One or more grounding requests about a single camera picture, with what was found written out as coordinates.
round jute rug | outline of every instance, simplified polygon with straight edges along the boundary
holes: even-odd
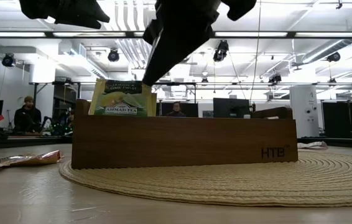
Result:
[[[352,206],[352,156],[300,152],[298,162],[127,169],[71,169],[76,183],[176,202],[239,206]]]

ceiling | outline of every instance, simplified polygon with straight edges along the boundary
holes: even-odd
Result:
[[[155,18],[155,1],[98,0],[98,2],[111,18],[109,24],[103,24],[102,30],[144,30],[149,21]],[[233,22],[226,17],[228,7],[221,4],[218,9],[220,16],[212,27],[213,30],[220,31],[255,31],[259,28],[260,13],[260,30],[352,31],[352,0],[344,0],[341,9],[336,9],[336,5],[336,0],[257,0],[256,7],[251,12]],[[127,23],[131,15],[133,22]],[[21,13],[17,0],[0,0],[0,31],[9,30],[26,32],[86,31],[89,29],[55,25],[50,20],[30,20]],[[218,63],[213,61],[213,51],[219,39],[211,39],[191,54],[188,64],[177,65],[164,77],[164,80],[200,82],[204,72],[207,73],[209,82],[217,83],[231,83],[238,82],[238,80],[249,83],[254,80],[255,82],[267,82],[268,77],[273,73],[281,74],[283,82],[327,82],[330,76],[337,78],[338,82],[352,82],[352,74],[349,74],[352,72],[352,44],[338,51],[341,55],[339,62],[329,64],[326,61],[317,60],[302,66],[302,70],[295,71],[295,67],[291,66],[291,63],[297,60],[295,58],[310,53],[332,40],[227,39],[227,41],[229,52],[224,61]],[[72,77],[74,80],[93,81],[96,77],[86,69],[84,63],[75,62],[69,55],[64,55],[61,50],[58,50],[58,45],[66,42],[70,42],[74,49],[78,49],[80,44],[84,46],[87,49],[86,57],[89,63],[104,72],[108,78],[121,80],[143,76],[148,50],[150,50],[150,46],[141,39],[0,39],[0,47],[35,47],[57,62],[60,66],[57,75]],[[117,62],[109,62],[107,59],[108,52],[112,48],[117,48],[120,53],[120,59]],[[137,60],[133,60],[131,53],[136,53]],[[245,93],[249,94],[249,86],[243,87],[247,88]],[[207,85],[201,88],[224,89],[224,92],[227,91],[229,94],[229,90],[237,90],[240,87]],[[318,89],[324,88],[328,89],[329,86],[318,87]],[[269,92],[268,89],[255,91],[263,94]],[[352,86],[344,86],[329,92],[343,93],[351,89]],[[288,86],[277,92],[287,93]],[[201,93],[204,96],[205,94],[212,95],[209,91]]]

wooden box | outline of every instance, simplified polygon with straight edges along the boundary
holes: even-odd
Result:
[[[94,116],[89,107],[76,103],[74,169],[298,160],[292,119]]]

desk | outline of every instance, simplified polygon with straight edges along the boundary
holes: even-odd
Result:
[[[0,158],[25,152],[61,150],[71,158],[71,145],[0,149]],[[352,155],[352,149],[327,152]],[[163,202],[110,194],[63,179],[56,164],[0,170],[0,223],[352,223],[352,207],[271,208]]]

ceiling light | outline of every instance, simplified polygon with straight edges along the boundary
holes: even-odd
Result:
[[[142,37],[144,35],[144,32],[133,32],[133,35],[135,37]]]
[[[225,59],[227,56],[227,51],[228,51],[228,44],[227,40],[221,40],[219,43],[219,46],[215,50],[215,53],[213,54],[213,61],[214,62],[221,62]]]
[[[215,32],[215,37],[286,37],[287,32]]]
[[[209,81],[208,81],[208,78],[202,78],[202,81],[201,81],[202,83],[208,83]]]
[[[0,37],[45,37],[44,32],[0,32]]]
[[[298,32],[296,37],[352,37],[352,32]]]
[[[55,37],[125,37],[125,32],[54,32]]]

